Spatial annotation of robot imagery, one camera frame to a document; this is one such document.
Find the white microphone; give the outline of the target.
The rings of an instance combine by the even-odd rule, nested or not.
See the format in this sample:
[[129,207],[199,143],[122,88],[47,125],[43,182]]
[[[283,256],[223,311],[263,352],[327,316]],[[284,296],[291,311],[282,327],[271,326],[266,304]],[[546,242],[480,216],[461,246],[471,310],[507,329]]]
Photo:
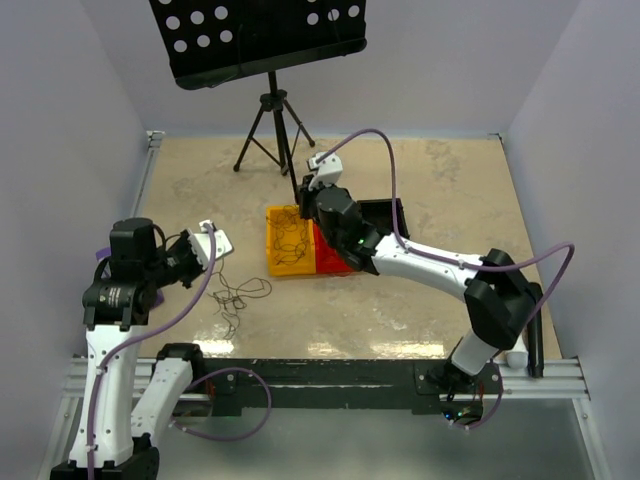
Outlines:
[[529,365],[529,351],[524,336],[520,335],[514,346],[505,352],[507,366],[514,370],[526,369]]

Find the yellow plastic bin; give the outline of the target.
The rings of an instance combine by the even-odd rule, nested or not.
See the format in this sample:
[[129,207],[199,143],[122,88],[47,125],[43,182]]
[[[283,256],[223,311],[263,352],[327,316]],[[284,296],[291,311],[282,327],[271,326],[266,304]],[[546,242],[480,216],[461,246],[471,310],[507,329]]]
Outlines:
[[266,209],[266,260],[271,276],[316,273],[312,224],[299,216],[295,205]]

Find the purple metronome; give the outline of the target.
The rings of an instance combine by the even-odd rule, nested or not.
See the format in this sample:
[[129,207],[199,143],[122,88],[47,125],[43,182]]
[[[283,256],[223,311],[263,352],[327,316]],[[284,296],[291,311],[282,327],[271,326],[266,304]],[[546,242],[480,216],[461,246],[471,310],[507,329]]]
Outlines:
[[[111,270],[109,266],[109,258],[111,257],[111,249],[109,247],[102,248],[95,253],[96,261],[101,264],[103,263],[103,268],[101,270],[100,276],[104,279],[108,279],[111,277]],[[165,300],[164,294],[161,289],[157,290],[156,300],[153,304],[154,308],[159,307]]]

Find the black music stand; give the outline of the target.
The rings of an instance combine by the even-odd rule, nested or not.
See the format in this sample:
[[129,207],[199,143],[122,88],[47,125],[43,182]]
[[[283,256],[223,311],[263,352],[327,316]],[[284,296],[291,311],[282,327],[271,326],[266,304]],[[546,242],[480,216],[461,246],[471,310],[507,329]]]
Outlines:
[[213,89],[265,74],[261,113],[273,115],[282,175],[294,179],[283,114],[291,109],[277,73],[361,52],[367,45],[363,1],[152,1],[173,79],[186,91]]

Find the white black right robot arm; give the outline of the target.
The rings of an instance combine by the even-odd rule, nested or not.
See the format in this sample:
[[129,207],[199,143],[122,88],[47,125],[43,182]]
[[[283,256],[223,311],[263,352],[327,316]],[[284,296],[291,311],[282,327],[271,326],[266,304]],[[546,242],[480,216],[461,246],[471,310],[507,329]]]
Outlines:
[[431,374],[443,389],[469,392],[485,364],[512,349],[536,315],[533,284],[501,250],[484,256],[428,250],[365,220],[346,189],[315,181],[311,174],[298,187],[298,205],[301,216],[313,221],[353,270],[411,280],[465,304],[471,328]]

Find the black plastic bin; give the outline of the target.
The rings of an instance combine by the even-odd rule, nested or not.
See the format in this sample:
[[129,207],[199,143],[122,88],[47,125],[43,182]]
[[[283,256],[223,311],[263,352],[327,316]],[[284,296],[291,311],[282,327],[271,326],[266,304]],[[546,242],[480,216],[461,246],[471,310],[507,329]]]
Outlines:
[[[370,199],[359,200],[363,218],[374,224],[380,229],[386,229],[390,233],[394,233],[393,224],[393,212],[392,212],[392,199]],[[396,199],[396,213],[397,213],[397,225],[399,235],[403,238],[409,239],[410,233],[406,223],[404,208],[400,198]]]

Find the black microphone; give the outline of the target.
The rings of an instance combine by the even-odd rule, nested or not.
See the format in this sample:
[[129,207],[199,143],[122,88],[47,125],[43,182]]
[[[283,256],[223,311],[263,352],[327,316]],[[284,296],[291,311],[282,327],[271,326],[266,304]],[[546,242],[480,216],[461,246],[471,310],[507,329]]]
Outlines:
[[531,378],[540,379],[544,377],[544,342],[542,309],[539,309],[534,317],[528,322],[526,330],[528,348],[528,373]]

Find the red plastic bin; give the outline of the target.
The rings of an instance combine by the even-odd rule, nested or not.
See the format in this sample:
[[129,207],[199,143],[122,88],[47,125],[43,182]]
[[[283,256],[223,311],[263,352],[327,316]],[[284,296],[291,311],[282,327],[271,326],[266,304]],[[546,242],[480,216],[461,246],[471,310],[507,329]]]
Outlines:
[[315,244],[315,271],[323,275],[348,275],[353,272],[324,239],[320,229],[312,224]]

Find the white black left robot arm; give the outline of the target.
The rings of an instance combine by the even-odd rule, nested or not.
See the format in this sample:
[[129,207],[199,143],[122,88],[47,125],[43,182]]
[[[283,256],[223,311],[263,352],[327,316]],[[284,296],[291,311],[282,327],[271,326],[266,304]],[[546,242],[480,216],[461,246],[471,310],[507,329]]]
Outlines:
[[200,347],[168,345],[140,400],[133,399],[143,341],[179,324],[204,296],[216,261],[233,250],[205,220],[172,245],[149,218],[116,222],[110,254],[82,297],[87,364],[78,429],[52,479],[154,479],[162,430],[183,391],[207,380]]

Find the aluminium front rail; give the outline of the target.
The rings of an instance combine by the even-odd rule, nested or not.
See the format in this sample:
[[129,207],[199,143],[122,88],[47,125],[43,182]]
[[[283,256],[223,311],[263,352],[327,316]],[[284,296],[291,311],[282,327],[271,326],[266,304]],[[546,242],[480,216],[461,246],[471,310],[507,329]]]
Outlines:
[[[426,359],[329,360],[329,359],[234,359],[209,358],[207,368],[241,366],[259,374],[274,388],[406,388],[411,393],[436,392],[428,373],[441,362]],[[585,399],[588,387],[576,360],[549,361],[544,377],[534,379],[527,370],[514,370],[502,362],[496,366],[502,376],[505,399]]]

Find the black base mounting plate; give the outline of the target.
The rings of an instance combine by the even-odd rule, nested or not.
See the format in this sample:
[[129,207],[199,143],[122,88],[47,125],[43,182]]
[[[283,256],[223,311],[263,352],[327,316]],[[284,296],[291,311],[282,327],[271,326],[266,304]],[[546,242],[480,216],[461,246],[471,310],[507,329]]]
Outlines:
[[267,406],[266,393],[250,370],[268,385],[274,409],[403,410],[438,415],[449,393],[458,403],[489,400],[500,391],[487,365],[473,386],[442,387],[435,373],[442,359],[258,359],[206,358],[198,377],[230,369],[188,387],[189,399],[210,400],[215,416],[239,416]]

